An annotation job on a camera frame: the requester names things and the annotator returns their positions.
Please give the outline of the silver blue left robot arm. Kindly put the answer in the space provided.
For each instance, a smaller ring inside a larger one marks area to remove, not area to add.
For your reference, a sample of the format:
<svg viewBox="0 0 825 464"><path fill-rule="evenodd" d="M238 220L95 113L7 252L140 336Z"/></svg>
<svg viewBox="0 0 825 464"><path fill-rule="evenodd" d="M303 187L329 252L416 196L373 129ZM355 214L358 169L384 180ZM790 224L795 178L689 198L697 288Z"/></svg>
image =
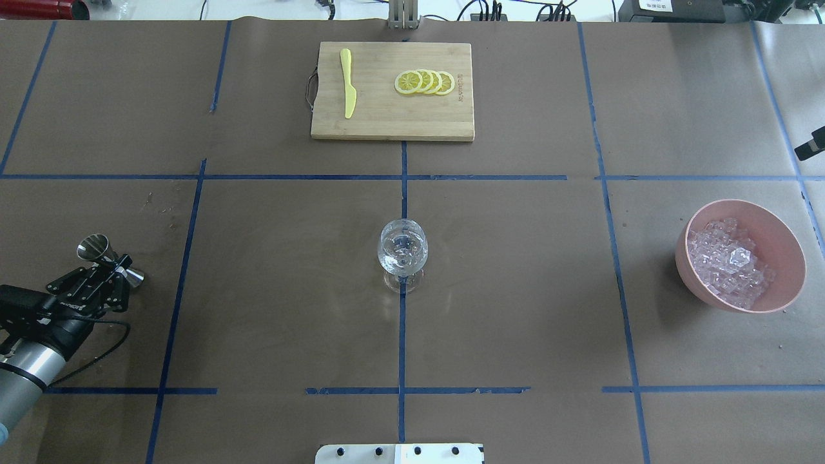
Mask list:
<svg viewBox="0 0 825 464"><path fill-rule="evenodd" d="M102 258L50 282L46 291L2 285L2 443L49 387L93 366L94 359L58 377L107 312L125 312L135 285L130 255Z"/></svg>

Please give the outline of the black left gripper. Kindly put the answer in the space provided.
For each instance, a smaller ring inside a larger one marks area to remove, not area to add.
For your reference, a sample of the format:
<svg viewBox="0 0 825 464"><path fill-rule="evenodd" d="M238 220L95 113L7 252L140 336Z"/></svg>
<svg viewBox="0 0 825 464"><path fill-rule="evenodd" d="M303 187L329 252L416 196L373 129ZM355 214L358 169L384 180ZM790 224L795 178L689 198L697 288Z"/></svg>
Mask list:
<svg viewBox="0 0 825 464"><path fill-rule="evenodd" d="M133 264L130 255L120 258L97 257L97 264L78 267L48 283L48 293L2 285L2 330L8 336L2 341L2 355L23 341L39 343L59 353L64 360L79 350L91 335L92 321L101 319L106 311L125 312L129 305L128 271ZM54 295L97 296L97 307L73 305Z"/></svg>

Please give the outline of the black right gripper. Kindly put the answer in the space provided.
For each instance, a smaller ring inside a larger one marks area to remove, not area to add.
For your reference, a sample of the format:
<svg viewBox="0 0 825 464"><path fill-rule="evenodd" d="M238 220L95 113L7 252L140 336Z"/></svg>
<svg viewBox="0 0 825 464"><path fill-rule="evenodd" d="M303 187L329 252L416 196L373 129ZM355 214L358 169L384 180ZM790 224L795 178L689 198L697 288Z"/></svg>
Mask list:
<svg viewBox="0 0 825 464"><path fill-rule="evenodd" d="M796 147L793 152L799 162L813 158L824 151L825 127L822 126L812 132L811 139Z"/></svg>

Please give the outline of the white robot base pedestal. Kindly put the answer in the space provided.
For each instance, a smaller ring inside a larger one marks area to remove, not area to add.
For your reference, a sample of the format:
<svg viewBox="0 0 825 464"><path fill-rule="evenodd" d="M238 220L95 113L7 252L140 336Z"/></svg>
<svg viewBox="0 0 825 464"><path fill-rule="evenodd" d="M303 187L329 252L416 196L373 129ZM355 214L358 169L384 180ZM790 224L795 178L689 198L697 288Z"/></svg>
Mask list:
<svg viewBox="0 0 825 464"><path fill-rule="evenodd" d="M484 463L479 443L330 444L316 452L315 463Z"/></svg>

